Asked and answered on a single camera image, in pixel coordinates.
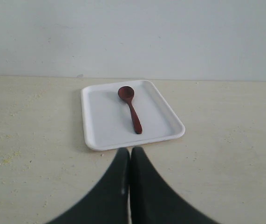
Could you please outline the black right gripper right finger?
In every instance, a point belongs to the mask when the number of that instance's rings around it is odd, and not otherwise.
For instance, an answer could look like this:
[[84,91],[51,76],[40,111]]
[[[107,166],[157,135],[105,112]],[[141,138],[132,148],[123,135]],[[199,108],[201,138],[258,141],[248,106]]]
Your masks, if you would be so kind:
[[130,210],[133,224],[216,224],[180,197],[161,177],[142,147],[130,160]]

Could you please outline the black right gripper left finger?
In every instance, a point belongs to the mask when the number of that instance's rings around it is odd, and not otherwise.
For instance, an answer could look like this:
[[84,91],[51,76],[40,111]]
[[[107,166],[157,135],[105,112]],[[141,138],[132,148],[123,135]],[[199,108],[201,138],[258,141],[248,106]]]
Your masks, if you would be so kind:
[[127,224],[130,154],[118,149],[97,184],[50,224]]

